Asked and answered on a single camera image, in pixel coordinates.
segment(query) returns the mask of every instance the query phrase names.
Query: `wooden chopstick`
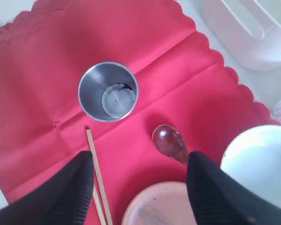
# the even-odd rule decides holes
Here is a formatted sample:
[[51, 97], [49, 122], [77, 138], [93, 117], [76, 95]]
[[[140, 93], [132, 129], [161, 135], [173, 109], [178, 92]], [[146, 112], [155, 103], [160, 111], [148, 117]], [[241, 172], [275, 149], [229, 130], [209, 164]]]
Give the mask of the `wooden chopstick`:
[[98, 185], [99, 185], [99, 189], [100, 189], [100, 193], [101, 193], [103, 207], [104, 207], [105, 214], [106, 214], [107, 224], [113, 225], [112, 218], [111, 218], [111, 211], [109, 209], [108, 202], [107, 202], [107, 197], [106, 197], [106, 193], [105, 193], [105, 189], [104, 189], [104, 185], [103, 185], [103, 180], [102, 180], [100, 166], [99, 166], [99, 162], [98, 162], [98, 158], [97, 158], [97, 154], [96, 154], [94, 140], [93, 140], [93, 136], [92, 136], [90, 129], [86, 130], [86, 134], [87, 134], [88, 140], [89, 140], [89, 148], [93, 154], [93, 162], [94, 162], [96, 177], [98, 180]]
[[102, 211], [100, 199], [99, 199], [95, 185], [94, 185], [94, 190], [93, 190], [93, 197], [94, 197], [95, 206], [96, 206], [96, 209], [97, 209], [97, 212], [99, 215], [100, 223], [101, 223], [101, 225], [106, 225], [105, 217], [104, 217], [104, 214]]

